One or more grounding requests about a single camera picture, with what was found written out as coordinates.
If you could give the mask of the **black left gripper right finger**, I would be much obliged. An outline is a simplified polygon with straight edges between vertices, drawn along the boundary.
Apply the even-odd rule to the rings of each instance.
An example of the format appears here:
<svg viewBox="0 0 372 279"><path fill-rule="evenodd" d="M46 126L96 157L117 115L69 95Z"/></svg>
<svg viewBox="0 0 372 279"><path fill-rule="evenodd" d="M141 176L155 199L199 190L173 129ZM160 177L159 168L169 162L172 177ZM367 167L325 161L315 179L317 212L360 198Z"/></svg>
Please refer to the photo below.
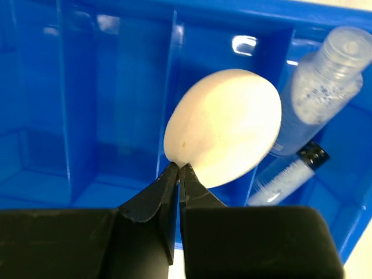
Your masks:
<svg viewBox="0 0 372 279"><path fill-rule="evenodd" d="M229 207L180 172L187 278L343 278L325 220L307 206Z"/></svg>

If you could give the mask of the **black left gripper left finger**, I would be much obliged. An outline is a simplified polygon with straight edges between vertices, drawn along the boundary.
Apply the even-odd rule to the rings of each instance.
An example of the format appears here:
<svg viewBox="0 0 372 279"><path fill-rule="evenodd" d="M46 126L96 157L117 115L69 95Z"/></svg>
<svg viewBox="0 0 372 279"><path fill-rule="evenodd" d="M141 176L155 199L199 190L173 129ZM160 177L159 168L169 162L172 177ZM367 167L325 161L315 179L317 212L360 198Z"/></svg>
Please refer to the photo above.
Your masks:
<svg viewBox="0 0 372 279"><path fill-rule="evenodd" d="M114 209L1 211L2 278L167 278L178 167Z"/></svg>

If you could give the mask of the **small clear bottle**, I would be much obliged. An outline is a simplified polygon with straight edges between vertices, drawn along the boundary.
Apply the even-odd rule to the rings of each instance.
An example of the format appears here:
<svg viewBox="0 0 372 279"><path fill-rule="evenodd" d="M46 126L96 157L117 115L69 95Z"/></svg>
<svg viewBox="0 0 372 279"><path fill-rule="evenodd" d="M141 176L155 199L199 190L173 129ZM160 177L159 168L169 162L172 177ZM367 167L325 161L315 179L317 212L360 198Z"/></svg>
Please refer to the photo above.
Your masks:
<svg viewBox="0 0 372 279"><path fill-rule="evenodd" d="M255 177L246 204L278 205L311 179L329 159L329 154L314 141L309 141L294 155L276 158Z"/></svg>

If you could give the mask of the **white round powder puff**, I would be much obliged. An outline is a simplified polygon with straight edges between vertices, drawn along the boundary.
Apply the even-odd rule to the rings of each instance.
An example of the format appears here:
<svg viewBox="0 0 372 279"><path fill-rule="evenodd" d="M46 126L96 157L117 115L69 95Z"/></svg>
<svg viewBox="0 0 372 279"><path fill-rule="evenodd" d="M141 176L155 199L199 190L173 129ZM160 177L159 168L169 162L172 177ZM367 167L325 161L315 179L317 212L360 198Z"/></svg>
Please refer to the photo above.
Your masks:
<svg viewBox="0 0 372 279"><path fill-rule="evenodd" d="M281 125L280 96L271 82L242 69L212 73L181 98L166 126L167 159L190 164L206 188L254 169L273 147Z"/></svg>

